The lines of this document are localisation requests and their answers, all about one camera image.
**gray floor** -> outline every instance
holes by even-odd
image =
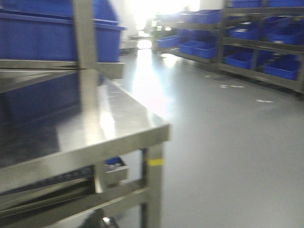
[[[304,102],[150,50],[121,61],[117,82],[172,124],[163,228],[303,228]],[[138,225],[136,212],[122,215],[122,228]]]

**metal shelving rack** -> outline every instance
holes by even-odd
[[[162,27],[171,27],[171,28],[182,28],[182,29],[196,29],[196,30],[206,30],[206,31],[217,31],[219,30],[220,23],[215,24],[199,24],[199,23],[185,23],[185,22],[165,22],[165,21],[157,21],[157,26]],[[161,48],[158,47],[158,50],[161,53],[168,53],[178,57],[182,57],[185,59],[193,60],[199,63],[204,64],[214,64],[216,63],[216,58],[206,59],[201,58],[194,55],[188,55],[185,53],[181,53],[178,47],[171,47],[171,48]]]
[[[73,0],[73,7],[78,62],[0,60],[0,93],[70,74],[80,84],[79,107],[41,117],[40,124],[0,125],[0,226],[99,227],[104,217],[139,205],[141,227],[159,228],[169,124],[109,80],[122,77],[123,63],[96,63],[92,0]],[[102,124],[103,117],[111,119]],[[110,186],[124,170],[108,172],[104,162],[136,150],[141,178]],[[93,168],[92,177],[1,196],[85,166]]]
[[[262,1],[262,6],[266,6],[266,0]],[[236,73],[242,76],[257,79],[274,85],[286,87],[301,95],[304,86],[304,45],[289,45],[271,43],[261,40],[246,40],[225,37],[225,29],[230,26],[227,23],[229,16],[251,17],[259,20],[261,29],[263,18],[270,16],[303,16],[304,7],[260,7],[260,8],[228,8],[228,0],[224,0],[223,20],[220,29],[220,46],[218,49],[218,69],[226,72]],[[254,49],[253,65],[251,69],[243,69],[223,63],[223,46],[232,45]],[[274,75],[265,74],[257,69],[258,50],[268,50],[279,53],[297,54],[302,56],[302,65],[296,81],[289,80]]]

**yellow tape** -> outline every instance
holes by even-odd
[[[160,166],[164,164],[163,159],[153,159],[148,161],[149,166]]]

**metal shelf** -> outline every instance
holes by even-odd
[[[159,48],[159,50],[162,53],[168,53],[168,54],[172,54],[178,57],[182,57],[182,58],[186,58],[189,60],[193,60],[199,63],[205,63],[205,64],[212,64],[215,63],[215,58],[210,58],[210,59],[206,59],[206,58],[201,58],[198,56],[194,56],[194,55],[188,55],[185,53],[181,53],[179,47],[171,47],[171,48]]]
[[[182,29],[197,29],[197,30],[218,30],[220,24],[198,24],[198,23],[185,23],[185,22],[165,22],[158,21],[158,26],[172,27],[172,28],[182,28]]]
[[[26,77],[32,73],[24,72]],[[168,140],[170,125],[151,114],[97,71],[81,70],[77,74],[80,83],[79,103],[72,108],[24,121],[20,125],[0,125],[0,193],[90,165],[94,166],[93,186],[88,188],[81,185],[70,191],[64,190],[50,199],[0,209],[0,226],[56,227],[78,216],[89,219],[92,213],[97,213],[97,209],[113,215],[129,207],[142,205],[142,227],[159,227],[162,143]],[[10,76],[2,72],[3,78]],[[34,73],[32,76],[37,79],[41,75]],[[122,167],[120,174],[108,173],[111,176],[107,177],[103,170],[105,160],[136,150],[142,153],[142,178],[109,188],[107,183],[113,183],[113,178],[125,176],[125,169]],[[3,196],[0,197],[0,205],[15,205],[18,200],[24,202],[28,196],[30,200],[40,199],[51,192],[52,189],[35,189],[19,193],[20,198]],[[47,210],[38,209],[31,214],[25,212],[80,196],[84,197]],[[16,212],[19,213],[18,218],[12,216]],[[79,223],[66,227],[76,228]]]
[[[285,78],[265,74],[255,70],[243,69],[235,66],[230,66],[223,62],[223,47],[224,45],[239,46],[245,48],[254,49],[253,52],[253,67],[256,66],[258,49],[269,50],[274,52],[286,53],[286,54],[304,54],[304,45],[290,45],[272,43],[260,40],[247,40],[225,37],[226,27],[232,24],[228,20],[228,16],[242,16],[260,19],[259,29],[262,29],[262,18],[270,16],[304,16],[304,7],[260,7],[260,8],[228,8],[228,0],[223,0],[223,18],[222,27],[220,28],[220,47],[218,49],[218,68],[223,71],[239,74],[242,76],[250,77],[260,81],[268,82],[274,85],[293,89],[296,92],[303,92],[304,85],[304,62],[302,62],[301,69],[299,70],[298,79],[296,81],[288,80]],[[266,5],[267,0],[262,1],[262,5]]]
[[[109,79],[121,79],[124,75],[124,63],[96,63],[95,68]],[[0,69],[16,70],[78,70],[78,63],[73,61],[17,60],[0,59]]]
[[[231,66],[228,64],[224,64],[224,63],[219,64],[219,69],[230,72],[230,73],[242,75],[245,77],[250,77],[250,78],[253,78],[253,79],[256,79],[259,81],[268,82],[268,83],[271,83],[271,84],[274,84],[277,86],[282,86],[282,87],[286,87],[289,89],[293,89],[295,91],[298,90],[299,84],[297,81],[285,79],[282,77],[277,77],[274,75],[269,75],[269,74],[265,74],[265,73],[258,72],[258,71],[253,71],[253,70],[248,70],[248,69],[244,69],[244,68],[240,68],[240,67],[236,67],[236,66]]]
[[[304,15],[304,7],[226,8],[229,16]]]
[[[224,37],[223,45],[233,45],[241,46],[246,48],[256,48],[269,51],[285,52],[290,54],[303,54],[304,46],[303,45],[292,45],[292,44],[278,44],[272,42],[258,41],[258,40],[248,40],[248,39],[237,39]]]

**blue plastic bin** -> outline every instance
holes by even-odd
[[[179,45],[182,42],[180,36],[164,37],[157,40],[158,46],[161,48],[170,48]]]
[[[193,47],[198,45],[200,42],[198,41],[188,41],[182,44],[179,44],[180,51],[182,53],[188,54],[188,55],[194,55],[194,49]]]
[[[250,69],[251,68],[251,63],[252,63],[252,57],[253,57],[253,50],[250,52],[246,51],[241,51],[237,52],[235,54],[229,55],[225,57],[225,62],[229,65],[233,65],[236,67],[241,67],[245,69]],[[273,56],[273,52],[271,51],[259,51],[258,58],[257,58],[257,66],[267,62],[270,60]]]
[[[275,30],[268,35],[271,42],[300,45],[304,43],[304,29],[302,25],[292,24],[290,26]]]
[[[278,59],[264,66],[264,72],[291,80],[296,80],[301,63],[294,60]]]
[[[256,23],[237,26],[229,30],[229,34],[233,38],[258,40],[258,28]]]
[[[9,118],[26,122],[77,104],[78,80],[73,74],[3,93]]]
[[[264,34],[274,32],[288,26],[290,21],[290,17],[269,17],[264,22]]]
[[[95,20],[98,61],[117,62],[124,27]],[[77,61],[72,19],[0,11],[1,58]]]
[[[194,47],[194,54],[201,58],[214,58],[217,55],[218,47],[205,48],[204,44],[198,44]]]
[[[268,0],[269,7],[304,6],[304,0]]]
[[[5,10],[73,16],[72,0],[1,0],[1,3]],[[94,0],[93,6],[95,18],[118,24],[119,18],[109,0]]]
[[[215,24],[222,19],[221,10],[201,10],[195,13],[195,22],[199,24]]]
[[[117,62],[121,31],[125,27],[95,24],[99,62]]]
[[[261,0],[232,0],[230,7],[232,8],[255,8],[261,7]]]
[[[252,62],[252,53],[237,52],[225,57],[225,62],[232,66],[250,69]]]
[[[111,164],[116,164],[116,163],[122,163],[122,160],[120,157],[113,157],[111,159],[106,160],[105,163],[108,165],[111,165]]]

